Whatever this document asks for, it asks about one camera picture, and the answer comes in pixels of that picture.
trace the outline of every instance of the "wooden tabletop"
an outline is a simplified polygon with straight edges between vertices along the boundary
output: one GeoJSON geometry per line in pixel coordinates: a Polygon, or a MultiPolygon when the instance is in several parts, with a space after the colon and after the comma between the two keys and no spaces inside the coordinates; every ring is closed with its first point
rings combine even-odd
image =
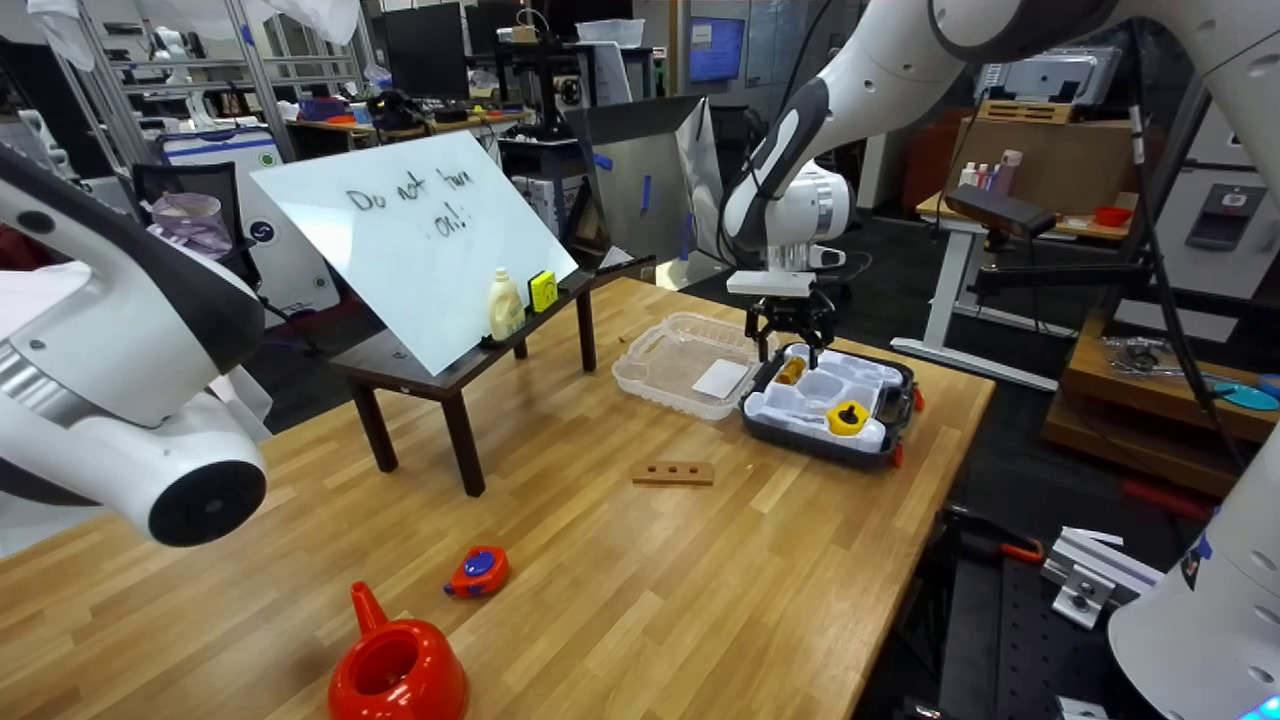
{"type": "MultiPolygon", "coordinates": [[[[969,216],[962,216],[942,193],[924,197],[915,202],[915,216],[919,218],[933,218],[933,225],[974,225],[969,216]]],[[[1058,218],[1054,227],[1058,237],[1074,237],[1074,240],[1098,240],[1098,243],[1121,243],[1127,240],[1127,225],[1124,227],[1109,227],[1109,225],[1098,225],[1093,216],[1066,216],[1058,218]]]]}
{"type": "Polygon", "coordinates": [[[357,639],[348,583],[452,636],[474,716],[849,716],[906,600],[991,380],[915,366],[902,466],[860,472],[703,422],[606,372],[669,313],[740,313],[651,285],[597,291],[601,372],[573,313],[469,386],[489,490],[465,495],[435,404],[388,394],[382,474],[343,404],[270,439],[272,490],[240,531],[155,547],[119,518],[0,568],[5,716],[326,716],[357,639]],[[712,488],[633,483],[708,459],[712,488]],[[494,600],[442,593],[469,544],[503,544],[494,600]]]}

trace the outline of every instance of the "clear plastic container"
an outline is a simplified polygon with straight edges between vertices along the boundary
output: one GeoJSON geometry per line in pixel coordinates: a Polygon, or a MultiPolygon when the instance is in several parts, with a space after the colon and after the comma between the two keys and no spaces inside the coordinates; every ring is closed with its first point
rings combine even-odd
{"type": "Polygon", "coordinates": [[[641,399],[716,422],[748,394],[756,366],[756,344],[740,323],[676,313],[633,339],[614,362],[614,380],[641,399]],[[716,360],[748,366],[730,394],[692,386],[716,360]]]}

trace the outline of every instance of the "cardboard box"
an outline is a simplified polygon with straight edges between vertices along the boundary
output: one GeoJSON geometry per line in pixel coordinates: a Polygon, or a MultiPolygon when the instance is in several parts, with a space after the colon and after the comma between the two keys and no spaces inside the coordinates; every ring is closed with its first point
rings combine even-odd
{"type": "Polygon", "coordinates": [[[958,186],[969,159],[997,162],[1004,149],[1023,152],[1010,197],[1046,202],[1061,216],[1093,216],[1098,207],[1116,202],[1116,197],[1134,182],[1127,119],[965,119],[950,162],[950,186],[958,186]]]}

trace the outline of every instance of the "whiteboard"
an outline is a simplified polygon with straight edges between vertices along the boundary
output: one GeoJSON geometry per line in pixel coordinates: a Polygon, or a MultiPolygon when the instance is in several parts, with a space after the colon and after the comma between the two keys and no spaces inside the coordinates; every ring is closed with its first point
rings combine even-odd
{"type": "Polygon", "coordinates": [[[427,372],[489,336],[498,271],[530,302],[530,275],[577,268],[474,133],[255,168],[254,178],[427,372]]]}

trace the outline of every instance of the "red watering can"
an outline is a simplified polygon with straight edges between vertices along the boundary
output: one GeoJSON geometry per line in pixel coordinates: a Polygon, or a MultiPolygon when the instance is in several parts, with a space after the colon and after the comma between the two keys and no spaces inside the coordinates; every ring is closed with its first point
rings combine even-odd
{"type": "Polygon", "coordinates": [[[445,633],[423,620],[388,620],[369,583],[353,583],[359,639],[328,685],[333,720],[461,720],[469,674],[445,633]]]}

